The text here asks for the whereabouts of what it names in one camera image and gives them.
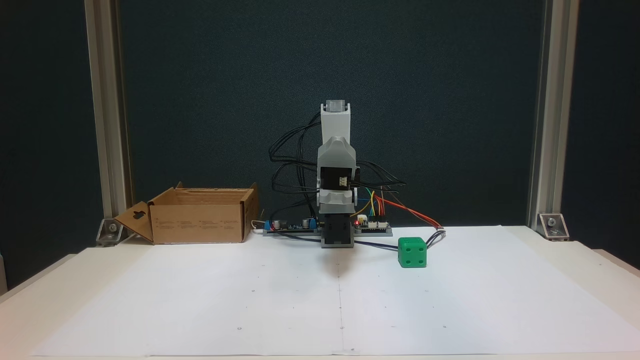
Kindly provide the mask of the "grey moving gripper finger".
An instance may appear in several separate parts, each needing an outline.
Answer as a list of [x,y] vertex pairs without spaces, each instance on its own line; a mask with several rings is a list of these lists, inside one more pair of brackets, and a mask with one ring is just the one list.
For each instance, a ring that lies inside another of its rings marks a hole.
[[318,167],[356,169],[356,152],[343,136],[332,136],[317,151]]

